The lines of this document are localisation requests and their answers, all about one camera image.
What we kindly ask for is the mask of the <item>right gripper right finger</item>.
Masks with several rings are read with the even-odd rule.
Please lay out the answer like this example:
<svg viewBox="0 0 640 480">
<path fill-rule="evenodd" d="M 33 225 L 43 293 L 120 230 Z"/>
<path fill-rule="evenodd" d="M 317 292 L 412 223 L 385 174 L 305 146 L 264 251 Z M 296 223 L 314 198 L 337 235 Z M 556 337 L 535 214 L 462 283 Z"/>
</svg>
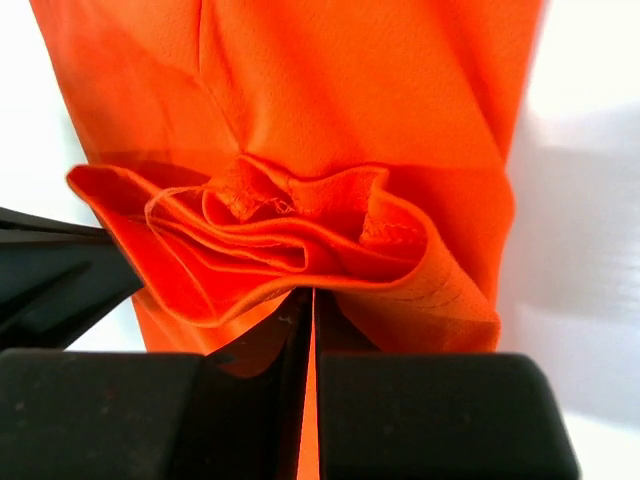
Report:
<svg viewBox="0 0 640 480">
<path fill-rule="evenodd" d="M 324 479 L 576 479 L 551 386 L 521 354 L 391 354 L 314 299 Z"/>
</svg>

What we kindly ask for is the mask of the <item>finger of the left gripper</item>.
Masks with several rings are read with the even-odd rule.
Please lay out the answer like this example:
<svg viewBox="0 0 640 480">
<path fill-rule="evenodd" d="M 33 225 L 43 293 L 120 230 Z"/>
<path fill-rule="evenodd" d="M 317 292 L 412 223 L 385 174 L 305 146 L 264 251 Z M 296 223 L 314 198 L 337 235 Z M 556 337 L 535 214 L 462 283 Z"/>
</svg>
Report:
<svg viewBox="0 0 640 480">
<path fill-rule="evenodd" d="M 143 287 L 102 228 L 1 210 L 1 348 L 64 349 Z"/>
</svg>

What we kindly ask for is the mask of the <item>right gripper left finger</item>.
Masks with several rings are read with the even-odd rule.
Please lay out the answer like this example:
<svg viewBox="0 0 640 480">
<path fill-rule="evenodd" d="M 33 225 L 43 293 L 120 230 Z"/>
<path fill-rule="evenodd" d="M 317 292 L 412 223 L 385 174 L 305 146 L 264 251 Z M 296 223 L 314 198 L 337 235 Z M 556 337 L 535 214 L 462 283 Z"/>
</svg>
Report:
<svg viewBox="0 0 640 480">
<path fill-rule="evenodd" d="M 210 355 L 1 356 L 5 479 L 292 479 L 311 293 Z"/>
</svg>

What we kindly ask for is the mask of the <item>orange t shirt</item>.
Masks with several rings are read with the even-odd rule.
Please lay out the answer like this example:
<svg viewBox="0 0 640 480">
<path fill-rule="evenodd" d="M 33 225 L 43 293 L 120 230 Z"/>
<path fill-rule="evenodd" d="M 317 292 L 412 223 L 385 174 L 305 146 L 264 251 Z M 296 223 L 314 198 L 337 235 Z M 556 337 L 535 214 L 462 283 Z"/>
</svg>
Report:
<svg viewBox="0 0 640 480">
<path fill-rule="evenodd" d="M 86 154 L 67 180 L 208 354 L 297 287 L 377 346 L 492 352 L 538 1 L 35 1 Z"/>
</svg>

